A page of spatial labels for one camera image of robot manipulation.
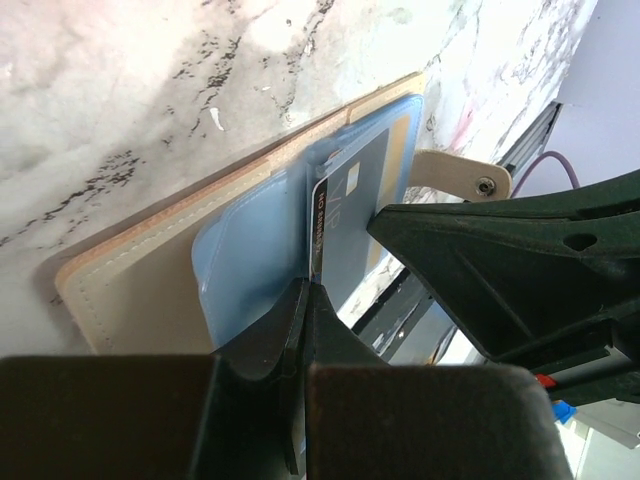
metal screw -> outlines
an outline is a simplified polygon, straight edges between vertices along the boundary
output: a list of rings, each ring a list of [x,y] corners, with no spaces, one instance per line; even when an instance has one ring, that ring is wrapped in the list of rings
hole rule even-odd
[[[490,197],[496,193],[496,182],[493,178],[480,177],[476,180],[476,193],[481,197]]]

red button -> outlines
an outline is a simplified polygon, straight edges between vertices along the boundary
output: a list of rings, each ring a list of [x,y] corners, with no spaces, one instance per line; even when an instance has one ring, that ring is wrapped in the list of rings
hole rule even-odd
[[[558,382],[556,382],[550,376],[542,375],[541,373],[536,374],[536,378],[540,382],[540,385],[542,385],[544,388],[555,387],[558,384]]]

beige wallet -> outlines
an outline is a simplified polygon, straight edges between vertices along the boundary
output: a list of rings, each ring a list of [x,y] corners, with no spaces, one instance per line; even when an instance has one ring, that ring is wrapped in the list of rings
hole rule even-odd
[[[256,161],[66,263],[55,284],[98,354],[214,349],[192,271],[193,240],[212,215],[295,160],[315,141],[407,94],[414,74],[345,107]]]

white wall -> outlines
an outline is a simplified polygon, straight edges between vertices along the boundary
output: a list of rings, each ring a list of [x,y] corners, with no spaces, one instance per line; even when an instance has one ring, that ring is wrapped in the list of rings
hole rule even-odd
[[[547,150],[573,163],[582,185],[640,169],[640,1],[601,0],[578,47],[558,101],[564,108]],[[547,159],[520,196],[570,188]]]

light blue card holder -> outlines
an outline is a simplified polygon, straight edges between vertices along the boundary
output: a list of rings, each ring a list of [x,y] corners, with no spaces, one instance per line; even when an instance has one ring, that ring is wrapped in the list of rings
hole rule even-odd
[[[394,198],[402,201],[421,112],[422,97],[411,95],[342,127],[308,147],[301,158],[237,199],[200,230],[191,258],[216,347],[271,309],[293,278],[308,276],[309,184],[315,173],[331,169],[333,162],[347,155],[344,152],[359,151],[408,115],[410,128]]]

